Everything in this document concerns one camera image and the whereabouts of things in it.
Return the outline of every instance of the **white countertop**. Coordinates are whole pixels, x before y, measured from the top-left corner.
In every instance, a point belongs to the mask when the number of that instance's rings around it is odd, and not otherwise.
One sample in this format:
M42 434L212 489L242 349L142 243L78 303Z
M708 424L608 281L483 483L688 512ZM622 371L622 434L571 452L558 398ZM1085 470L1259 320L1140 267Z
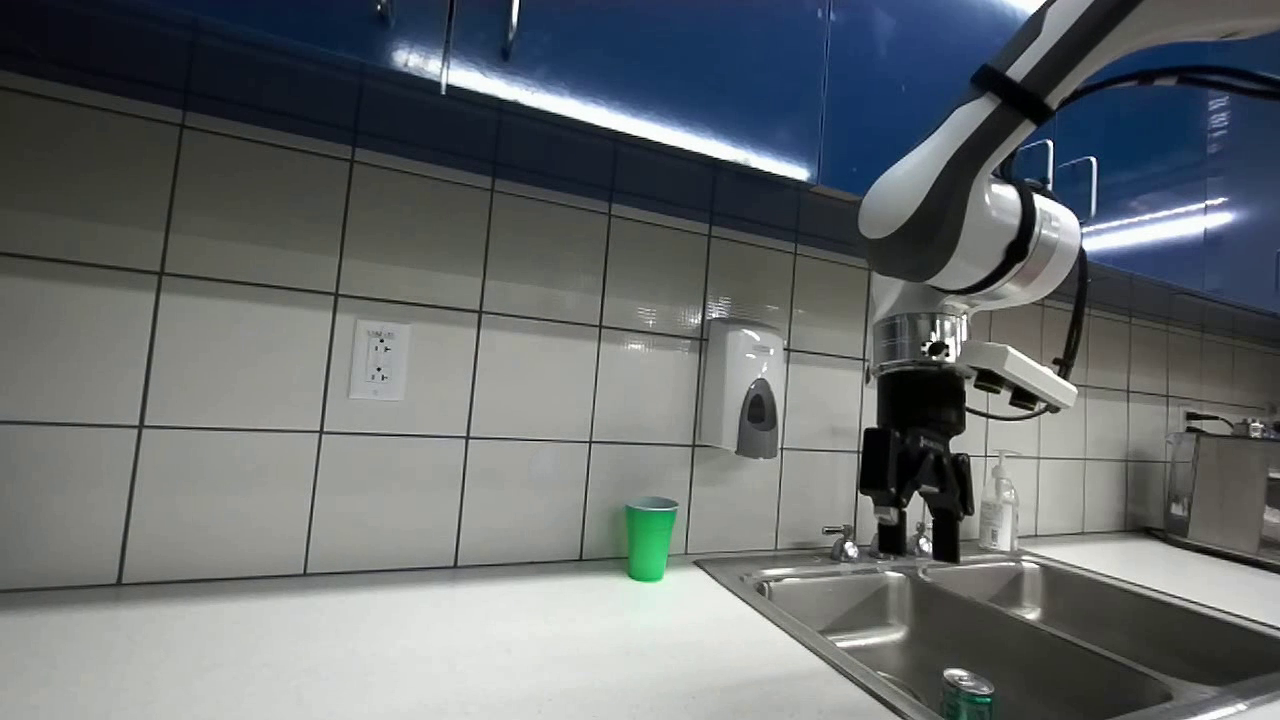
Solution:
M1031 553L1280 624L1280 576L1157 541ZM701 568L548 564L31 594L0 603L0 716L892 716Z

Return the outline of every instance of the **wall outlet cover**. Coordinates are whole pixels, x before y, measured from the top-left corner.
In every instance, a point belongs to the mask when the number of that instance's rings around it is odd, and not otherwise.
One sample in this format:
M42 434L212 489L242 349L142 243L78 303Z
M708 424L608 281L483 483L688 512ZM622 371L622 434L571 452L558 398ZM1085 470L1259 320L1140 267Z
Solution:
M403 400L407 324L357 320L353 400Z

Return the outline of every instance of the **cable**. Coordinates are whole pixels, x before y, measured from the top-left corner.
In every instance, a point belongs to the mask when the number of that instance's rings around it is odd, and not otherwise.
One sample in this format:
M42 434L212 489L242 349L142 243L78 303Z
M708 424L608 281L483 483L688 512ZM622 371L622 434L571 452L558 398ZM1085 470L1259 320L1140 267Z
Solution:
M1140 72L1120 72L1120 76L1085 84L1060 110L1108 88L1215 88L1215 93L1239 93L1255 100L1280 100L1280 76L1269 76L1269 72L1227 69L1227 64L1166 64L1166 69L1140 69Z
M1088 252L1079 243L1079 263L1074 263L1074 303L1070 303L1070 324L1068 324L1068 340L1063 340L1063 355L1057 355L1057 376L1070 382L1074 355L1079 355L1079 340L1085 340L1085 308L1088 308Z
M1031 410L1027 418L998 418L998 414L981 414L981 410L962 410L968 418L993 422L993 424L1025 424L1044 418L1046 410Z

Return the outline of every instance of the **ceiling light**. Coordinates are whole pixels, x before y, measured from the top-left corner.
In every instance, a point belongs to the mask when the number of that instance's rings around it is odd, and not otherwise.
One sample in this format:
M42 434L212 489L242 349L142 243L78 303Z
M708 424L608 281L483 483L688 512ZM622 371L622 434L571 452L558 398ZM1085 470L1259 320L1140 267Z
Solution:
M1227 206L1224 196L1211 196L1204 206L1179 206L1179 208L1164 208L1164 211L1088 225L1085 249L1088 252L1131 252L1131 249L1159 249L1159 243L1195 243L1195 241L1204 241L1204 232L1237 221L1237 211L1224 206Z
M589 100L589 98L571 98L571 93L551 93L551 88L541 88L541 84L509 82L509 76L483 72L483 69L477 69L469 59L451 59L443 69L436 54L426 56L426 54L397 49L391 64L401 72L413 72L413 76L426 76L426 82L443 76L449 84L480 93L480 98L512 100L512 104L541 110L541 111L551 111L551 118L571 118L571 120L585 120L585 126L595 126L595 129L610 129L610 132L622 132L622 135L656 141L656 145L685 149L685 154L696 154L696 155L716 155L716 159L728 159L728 163L758 169L766 175L812 182L812 169L798 163L798 159L773 155L773 154L758 154L758 149L749 149L749 145L731 145L731 141L719 141L719 135L708 135L708 132L696 132L696 129L680 129L680 126L668 126L668 120L635 118L635 111L622 111L622 110L608 110L608 104Z

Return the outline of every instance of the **stainless steel sink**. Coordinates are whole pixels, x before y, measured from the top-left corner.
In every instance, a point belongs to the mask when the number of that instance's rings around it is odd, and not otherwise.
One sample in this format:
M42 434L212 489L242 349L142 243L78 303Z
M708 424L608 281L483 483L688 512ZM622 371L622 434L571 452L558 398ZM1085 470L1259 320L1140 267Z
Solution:
M1272 631L1127 594L1035 561L922 568L937 590L985 600L1189 685L1244 685L1280 672Z
M942 670L995 685L998 716L1227 716L1280 691L1280 638L1046 561L705 564L904 716Z

